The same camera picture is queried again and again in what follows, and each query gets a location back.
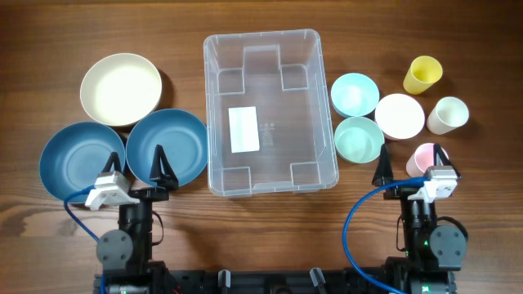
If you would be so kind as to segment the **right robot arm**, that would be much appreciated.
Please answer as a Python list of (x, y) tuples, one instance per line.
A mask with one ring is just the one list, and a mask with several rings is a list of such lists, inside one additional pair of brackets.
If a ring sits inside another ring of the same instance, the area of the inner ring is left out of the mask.
[(453, 194), (461, 175), (440, 145), (433, 145), (434, 163), (420, 183), (401, 185), (394, 179), (387, 147), (380, 150), (373, 185), (385, 189), (383, 197), (400, 201), (396, 222), (403, 229), (404, 257), (389, 257), (384, 265), (386, 283), (404, 293), (455, 293), (454, 272), (462, 268), (468, 232), (457, 220), (436, 214), (436, 201)]

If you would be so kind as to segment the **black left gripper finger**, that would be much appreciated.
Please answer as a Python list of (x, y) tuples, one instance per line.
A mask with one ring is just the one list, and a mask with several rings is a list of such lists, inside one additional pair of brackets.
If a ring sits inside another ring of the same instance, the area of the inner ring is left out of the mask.
[(156, 145), (155, 147), (150, 180), (157, 186), (167, 190), (179, 189), (179, 180), (168, 162), (162, 145)]
[(112, 152), (103, 168), (103, 170), (101, 171), (102, 173), (106, 173), (106, 172), (122, 172), (122, 166), (121, 166), (121, 162), (120, 162), (120, 159), (119, 159), (119, 156), (118, 156), (118, 153), (117, 152)]

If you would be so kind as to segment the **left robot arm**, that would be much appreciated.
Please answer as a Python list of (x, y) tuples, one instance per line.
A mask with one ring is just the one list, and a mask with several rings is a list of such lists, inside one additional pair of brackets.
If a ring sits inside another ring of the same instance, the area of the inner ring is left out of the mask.
[(155, 187), (132, 190), (115, 152), (96, 178), (86, 205), (91, 209), (117, 206), (118, 228), (104, 233), (97, 241), (96, 255), (102, 274), (95, 277), (95, 294), (182, 292), (165, 263), (152, 260), (152, 247), (161, 243), (152, 240), (154, 218), (159, 217), (153, 203), (169, 200), (169, 194), (179, 188), (161, 145), (155, 147), (150, 180)]

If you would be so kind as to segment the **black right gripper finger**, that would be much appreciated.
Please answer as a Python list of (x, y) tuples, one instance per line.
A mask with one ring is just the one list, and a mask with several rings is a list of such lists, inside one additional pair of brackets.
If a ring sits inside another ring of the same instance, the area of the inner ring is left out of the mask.
[(440, 146), (440, 144), (433, 145), (433, 162), (435, 166), (450, 167), (455, 173), (458, 179), (461, 179), (461, 173), (458, 169), (451, 163), (448, 155)]
[(382, 144), (379, 154), (378, 165), (373, 175), (372, 185), (381, 187), (391, 184), (394, 181), (393, 171), (391, 167), (390, 154), (387, 146)]

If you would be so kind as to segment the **blue plastic plate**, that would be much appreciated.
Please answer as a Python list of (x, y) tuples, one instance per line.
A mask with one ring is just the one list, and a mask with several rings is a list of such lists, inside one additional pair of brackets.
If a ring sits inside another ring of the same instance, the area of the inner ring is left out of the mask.
[(207, 165), (207, 128), (185, 110), (155, 111), (134, 126), (127, 138), (127, 165), (138, 180), (148, 185), (155, 185), (150, 170), (157, 145), (163, 147), (181, 186), (196, 179)]
[(77, 122), (58, 131), (45, 145), (39, 175), (45, 190), (63, 201), (93, 185), (110, 155), (115, 152), (125, 166), (125, 147), (120, 135), (98, 122)]

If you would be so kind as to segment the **cream plastic plate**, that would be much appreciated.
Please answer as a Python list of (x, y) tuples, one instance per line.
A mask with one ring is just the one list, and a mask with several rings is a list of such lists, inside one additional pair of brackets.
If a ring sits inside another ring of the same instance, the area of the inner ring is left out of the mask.
[(137, 123), (161, 100), (163, 81), (148, 59), (117, 53), (97, 61), (84, 75), (80, 102), (93, 120), (110, 127)]

